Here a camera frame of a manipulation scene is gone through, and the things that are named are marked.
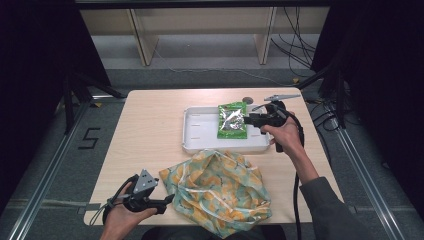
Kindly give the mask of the black curtain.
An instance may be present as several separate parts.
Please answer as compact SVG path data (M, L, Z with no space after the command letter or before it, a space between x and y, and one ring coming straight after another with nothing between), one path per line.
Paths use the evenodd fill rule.
M40 145L70 70L110 84L75 0L0 0L0 214Z
M339 61L356 111L424 220L424 0L331 0L312 69Z

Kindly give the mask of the person's left hand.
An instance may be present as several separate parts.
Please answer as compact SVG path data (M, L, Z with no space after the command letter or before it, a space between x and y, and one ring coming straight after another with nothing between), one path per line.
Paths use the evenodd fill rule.
M156 212L156 208L148 208L141 212L131 212L122 204L122 199L117 198L114 201L114 207L106 218L103 232L129 234L140 222L155 215Z

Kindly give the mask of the white plastic tray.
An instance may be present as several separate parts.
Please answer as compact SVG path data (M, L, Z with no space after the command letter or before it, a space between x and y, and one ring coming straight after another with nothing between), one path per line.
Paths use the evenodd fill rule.
M219 139L219 111L217 106L189 107L184 111L182 147L190 154L204 149L257 154L269 147L270 137L258 128L246 126L246 139Z

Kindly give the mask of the green silver snack packet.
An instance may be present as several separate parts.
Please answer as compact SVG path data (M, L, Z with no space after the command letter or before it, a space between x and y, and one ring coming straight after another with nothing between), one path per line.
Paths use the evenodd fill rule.
M246 139L247 128L244 123L246 115L244 102L232 102L218 106L218 139Z

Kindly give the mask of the green yellow patterned fabric bag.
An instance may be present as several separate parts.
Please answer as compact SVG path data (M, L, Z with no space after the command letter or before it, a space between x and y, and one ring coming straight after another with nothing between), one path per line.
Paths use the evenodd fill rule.
M159 176L175 211L222 239L272 216L259 168L239 153L203 150Z

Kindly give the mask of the black metal stand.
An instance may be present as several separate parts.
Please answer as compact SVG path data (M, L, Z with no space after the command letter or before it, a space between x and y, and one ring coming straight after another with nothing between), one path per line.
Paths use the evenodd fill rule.
M339 126L344 129L344 78L341 67L338 64L331 63L311 77L301 81L296 85L296 87L299 90L302 90L319 79L322 80L322 83L319 87L318 93L323 98L333 96L336 99L335 115Z
M80 103L89 103L93 99L88 87L95 88L117 98L123 99L125 95L106 85L94 80L86 74L72 71L68 73L63 80L63 99L66 114L66 130L68 134L75 125L75 116L73 110L73 97L76 97Z

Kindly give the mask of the aluminium floor rail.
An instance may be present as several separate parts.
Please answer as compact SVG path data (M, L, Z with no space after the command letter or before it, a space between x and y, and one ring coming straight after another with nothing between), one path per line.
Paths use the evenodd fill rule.
M100 102L100 108L92 103ZM75 108L64 132L59 111L0 216L0 240L92 240L99 227L84 217L125 101L101 96Z
M339 141L341 142L348 158L356 172L359 181L361 182L364 191L370 200L375 213L377 214L380 222L387 233L390 240L405 240L402 230L389 208L387 202L383 199L382 194L378 190L374 180L372 179L369 171L367 170L362 158L357 151L352 139L350 138L346 129L340 128L337 131Z

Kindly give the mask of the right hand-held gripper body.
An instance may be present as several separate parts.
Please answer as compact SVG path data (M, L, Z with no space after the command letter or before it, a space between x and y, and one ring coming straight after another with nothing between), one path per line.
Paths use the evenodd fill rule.
M301 128L299 120L286 110L283 99L299 97L299 94L285 95L274 94L264 99L265 104L255 106L251 109L251 113L257 113L260 118L256 121L262 121L264 125L280 127L286 123L288 117L291 117L298 128Z

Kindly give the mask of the person's right hand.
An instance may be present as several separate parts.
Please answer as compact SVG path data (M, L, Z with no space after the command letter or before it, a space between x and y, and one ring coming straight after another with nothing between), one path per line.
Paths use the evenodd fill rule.
M300 158L306 155L300 141L298 126L291 117L288 117L286 123L280 127L264 125L260 130L264 133L271 134L273 136L272 143L280 144L283 151L291 159Z

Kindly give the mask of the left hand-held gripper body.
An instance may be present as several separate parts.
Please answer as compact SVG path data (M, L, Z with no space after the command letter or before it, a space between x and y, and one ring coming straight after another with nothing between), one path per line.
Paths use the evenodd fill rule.
M155 208L154 201L149 198L158 180L146 169L143 169L126 190L127 197L123 200L124 206L131 212L141 212L148 208Z

